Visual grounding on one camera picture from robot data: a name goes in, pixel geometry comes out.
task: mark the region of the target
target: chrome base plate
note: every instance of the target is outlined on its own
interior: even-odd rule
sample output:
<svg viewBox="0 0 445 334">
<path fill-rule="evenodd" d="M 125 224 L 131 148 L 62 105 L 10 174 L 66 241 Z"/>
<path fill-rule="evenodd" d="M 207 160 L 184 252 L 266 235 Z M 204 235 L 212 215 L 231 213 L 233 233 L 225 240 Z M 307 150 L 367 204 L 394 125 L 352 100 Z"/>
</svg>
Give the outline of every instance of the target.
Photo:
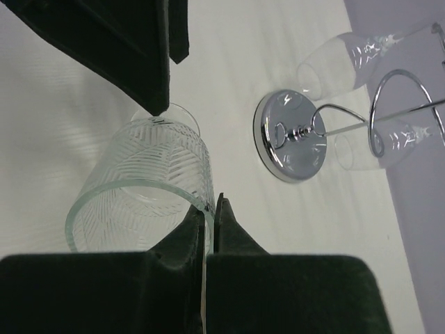
<svg viewBox="0 0 445 334">
<path fill-rule="evenodd" d="M 284 129 L 310 125 L 315 110 L 305 96 L 285 89 L 267 94 L 255 111 L 253 133 L 259 156 L 268 170 L 285 182 L 308 180 L 325 161 L 326 138 L 312 135 L 284 142 Z M 320 116 L 316 118 L 315 128 L 319 133 L 325 132 Z"/>
</svg>

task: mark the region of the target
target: glass tumbler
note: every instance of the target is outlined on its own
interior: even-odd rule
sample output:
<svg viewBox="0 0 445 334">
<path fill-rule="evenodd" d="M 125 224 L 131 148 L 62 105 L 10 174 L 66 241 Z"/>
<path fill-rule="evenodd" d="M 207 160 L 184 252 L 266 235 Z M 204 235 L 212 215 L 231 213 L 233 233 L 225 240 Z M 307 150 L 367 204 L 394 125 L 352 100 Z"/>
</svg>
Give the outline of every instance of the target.
<svg viewBox="0 0 445 334">
<path fill-rule="evenodd" d="M 182 222 L 190 205 L 205 215 L 211 249 L 215 200 L 199 130 L 166 117 L 133 118 L 113 136 L 67 215 L 70 250 L 146 251 Z"/>
</svg>

